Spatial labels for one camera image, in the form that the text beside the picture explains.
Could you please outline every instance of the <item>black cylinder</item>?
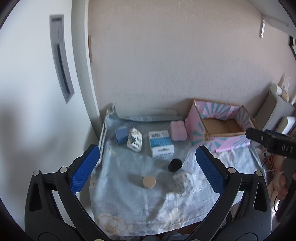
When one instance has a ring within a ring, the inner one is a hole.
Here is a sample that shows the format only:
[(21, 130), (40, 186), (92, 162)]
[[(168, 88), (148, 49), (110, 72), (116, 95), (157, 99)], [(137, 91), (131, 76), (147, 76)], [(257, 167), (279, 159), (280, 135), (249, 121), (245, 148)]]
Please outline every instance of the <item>black cylinder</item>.
[(182, 167), (182, 161), (180, 159), (173, 159), (171, 160), (170, 164), (168, 165), (168, 170), (170, 172), (176, 172)]

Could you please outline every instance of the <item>pink object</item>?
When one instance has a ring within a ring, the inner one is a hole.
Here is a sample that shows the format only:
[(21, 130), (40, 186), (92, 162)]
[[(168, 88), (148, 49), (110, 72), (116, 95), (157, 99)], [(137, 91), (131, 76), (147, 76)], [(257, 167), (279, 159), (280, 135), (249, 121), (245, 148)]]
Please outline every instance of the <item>pink object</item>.
[(243, 131), (250, 127), (254, 128), (254, 126), (256, 129), (258, 128), (245, 107), (241, 105), (194, 101), (189, 115), (185, 119), (186, 130), (194, 147), (204, 145), (212, 153), (249, 146), (250, 140), (242, 133), (235, 136), (209, 135), (202, 121), (205, 118), (234, 119)]
[(170, 123), (170, 137), (173, 141), (185, 141), (187, 139), (184, 121), (179, 120)]

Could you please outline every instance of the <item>open box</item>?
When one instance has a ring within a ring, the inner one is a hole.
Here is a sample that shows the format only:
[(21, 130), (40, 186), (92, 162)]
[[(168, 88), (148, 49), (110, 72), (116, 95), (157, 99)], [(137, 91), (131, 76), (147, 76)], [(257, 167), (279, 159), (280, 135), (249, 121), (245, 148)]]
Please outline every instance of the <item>open box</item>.
[(245, 131), (259, 129), (242, 105), (194, 99), (185, 127), (194, 147), (222, 152), (250, 145)]

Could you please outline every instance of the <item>small blue cube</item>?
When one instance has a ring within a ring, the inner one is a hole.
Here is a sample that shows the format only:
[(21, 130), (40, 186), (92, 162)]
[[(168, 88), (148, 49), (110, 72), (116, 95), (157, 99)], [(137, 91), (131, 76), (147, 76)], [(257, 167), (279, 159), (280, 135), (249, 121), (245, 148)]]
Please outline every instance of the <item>small blue cube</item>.
[(118, 145), (128, 143), (128, 129), (127, 128), (124, 127), (124, 128), (116, 129), (115, 135), (116, 135)]

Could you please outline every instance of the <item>blue textured pad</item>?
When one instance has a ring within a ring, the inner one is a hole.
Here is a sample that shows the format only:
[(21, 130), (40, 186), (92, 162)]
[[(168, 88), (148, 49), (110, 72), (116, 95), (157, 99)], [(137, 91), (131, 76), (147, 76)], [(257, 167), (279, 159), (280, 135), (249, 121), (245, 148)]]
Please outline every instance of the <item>blue textured pad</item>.
[(82, 190), (99, 159), (100, 149), (94, 146), (71, 177), (70, 188), (73, 194)]
[(225, 179), (201, 147), (196, 149), (195, 158), (214, 192), (222, 194), (225, 189)]

